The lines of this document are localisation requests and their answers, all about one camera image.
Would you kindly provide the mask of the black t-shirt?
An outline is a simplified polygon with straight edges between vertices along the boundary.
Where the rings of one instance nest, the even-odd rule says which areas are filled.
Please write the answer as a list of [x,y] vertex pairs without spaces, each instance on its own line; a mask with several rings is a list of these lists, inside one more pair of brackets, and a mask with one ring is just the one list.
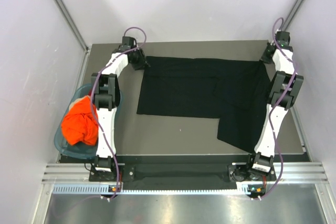
[[218,119],[218,140],[254,151],[270,86],[262,62],[154,56],[147,61],[138,114]]

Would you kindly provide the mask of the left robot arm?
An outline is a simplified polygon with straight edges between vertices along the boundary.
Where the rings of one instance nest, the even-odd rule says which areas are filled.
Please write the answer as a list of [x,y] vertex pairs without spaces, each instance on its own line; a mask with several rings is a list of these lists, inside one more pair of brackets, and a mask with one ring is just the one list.
[[146,56],[133,37],[124,35],[122,43],[112,53],[105,67],[91,75],[92,92],[90,108],[98,124],[98,147],[93,162],[93,173],[106,180],[120,180],[119,165],[114,143],[114,125],[121,101],[118,77],[125,67],[134,70],[149,66]]

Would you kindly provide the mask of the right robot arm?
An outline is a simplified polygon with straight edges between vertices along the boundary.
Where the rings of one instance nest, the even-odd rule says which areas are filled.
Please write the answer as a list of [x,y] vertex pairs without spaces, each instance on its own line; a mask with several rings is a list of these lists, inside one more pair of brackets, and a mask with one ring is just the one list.
[[273,32],[273,41],[267,44],[261,58],[273,62],[276,70],[266,96],[265,122],[248,162],[228,166],[231,181],[258,181],[268,176],[274,177],[273,163],[275,152],[278,151],[280,127],[289,109],[293,107],[304,81],[304,77],[297,74],[292,57],[290,33],[282,30]]

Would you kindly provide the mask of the beige garment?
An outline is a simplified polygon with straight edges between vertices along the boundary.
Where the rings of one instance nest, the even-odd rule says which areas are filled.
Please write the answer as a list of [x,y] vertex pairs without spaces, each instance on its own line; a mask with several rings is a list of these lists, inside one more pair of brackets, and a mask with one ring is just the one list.
[[88,95],[84,96],[84,97],[81,97],[81,98],[77,98],[75,99],[74,101],[72,101],[69,105],[69,110],[71,110],[71,108],[77,104],[78,102],[81,102],[82,100],[89,100],[90,101],[90,98]]

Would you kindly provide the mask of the orange t-shirt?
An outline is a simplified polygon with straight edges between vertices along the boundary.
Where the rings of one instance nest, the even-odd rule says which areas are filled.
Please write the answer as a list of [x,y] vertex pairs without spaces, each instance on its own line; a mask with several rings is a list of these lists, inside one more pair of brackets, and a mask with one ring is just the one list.
[[98,123],[91,111],[91,101],[82,100],[68,110],[61,123],[61,132],[67,143],[95,146],[98,140]]

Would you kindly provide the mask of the teal plastic basket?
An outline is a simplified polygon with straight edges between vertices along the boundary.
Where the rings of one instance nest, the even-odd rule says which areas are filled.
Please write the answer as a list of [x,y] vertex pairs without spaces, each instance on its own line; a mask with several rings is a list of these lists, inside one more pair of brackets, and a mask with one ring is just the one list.
[[[85,84],[81,86],[73,95],[70,102],[74,101],[77,98],[84,97],[88,95],[88,92],[92,89],[91,84]],[[78,143],[74,146],[71,146],[67,143],[61,132],[61,123],[64,118],[62,118],[61,123],[56,131],[54,137],[55,147],[60,153],[78,159],[92,159],[97,155],[100,157],[108,157],[116,154],[116,148],[114,144],[114,123],[119,113],[119,108],[114,108],[112,111],[105,110],[98,113],[98,122],[102,126],[106,138],[103,137],[98,126],[98,140],[95,146],[88,146],[83,143]]]

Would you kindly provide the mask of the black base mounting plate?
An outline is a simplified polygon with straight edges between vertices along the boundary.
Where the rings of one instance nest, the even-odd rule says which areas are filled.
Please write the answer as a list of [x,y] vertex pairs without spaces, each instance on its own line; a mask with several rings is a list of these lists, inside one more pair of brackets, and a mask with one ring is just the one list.
[[119,182],[124,190],[233,189],[236,182],[260,181],[254,155],[145,156],[89,160],[91,182]]

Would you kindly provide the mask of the left corner aluminium post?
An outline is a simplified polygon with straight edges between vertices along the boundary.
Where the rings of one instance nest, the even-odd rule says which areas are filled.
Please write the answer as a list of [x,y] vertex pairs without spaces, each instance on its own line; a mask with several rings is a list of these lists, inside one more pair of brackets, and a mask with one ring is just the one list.
[[87,52],[89,50],[88,45],[86,44],[84,38],[82,37],[78,27],[76,26],[68,8],[64,4],[63,0],[54,0],[55,4],[57,5],[60,13],[62,14],[63,18],[65,19],[68,27],[70,28],[71,32],[73,33],[74,37],[76,38],[77,42],[79,43],[80,47]]

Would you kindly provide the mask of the aluminium frame rail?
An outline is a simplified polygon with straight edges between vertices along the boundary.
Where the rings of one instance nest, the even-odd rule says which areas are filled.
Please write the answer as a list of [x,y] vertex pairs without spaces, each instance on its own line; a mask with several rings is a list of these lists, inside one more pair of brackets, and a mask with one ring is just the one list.
[[[280,184],[320,184],[328,178],[319,162],[285,162],[274,164]],[[89,181],[89,171],[82,164],[48,164],[43,174],[43,183],[79,184]]]

